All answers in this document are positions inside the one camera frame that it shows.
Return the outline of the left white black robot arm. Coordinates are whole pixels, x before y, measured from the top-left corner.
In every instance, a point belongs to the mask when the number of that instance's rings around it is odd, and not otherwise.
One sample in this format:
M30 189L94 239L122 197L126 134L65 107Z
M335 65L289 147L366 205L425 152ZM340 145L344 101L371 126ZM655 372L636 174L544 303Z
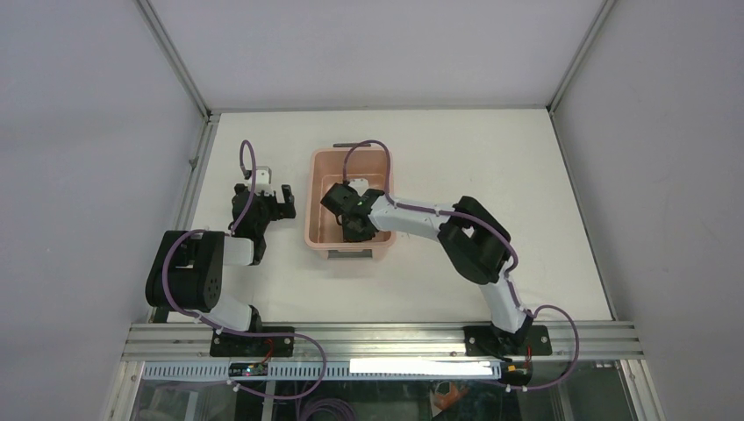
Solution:
M297 216L291 186L283 184L281 193L283 199L279 200L268 185L251 191L248 185L238 183L227 232L164 232L147 277L148 304L169 311L181 309L220 332L262 334L259 311L224 292L223 268L261 263L269 224Z

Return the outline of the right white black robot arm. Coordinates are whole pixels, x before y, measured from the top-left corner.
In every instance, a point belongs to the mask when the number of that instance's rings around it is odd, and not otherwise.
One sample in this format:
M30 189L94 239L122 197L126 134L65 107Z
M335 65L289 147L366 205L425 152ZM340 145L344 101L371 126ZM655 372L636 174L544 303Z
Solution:
M488 341L501 353L526 342L534 317L527 314L511 280L519 263L505 228L477 201L462 196L453 206L404 203L380 189L360 194L335 183L321 198L346 242L371 240L379 232L402 232L440 244L455 271L479 286L490 311Z

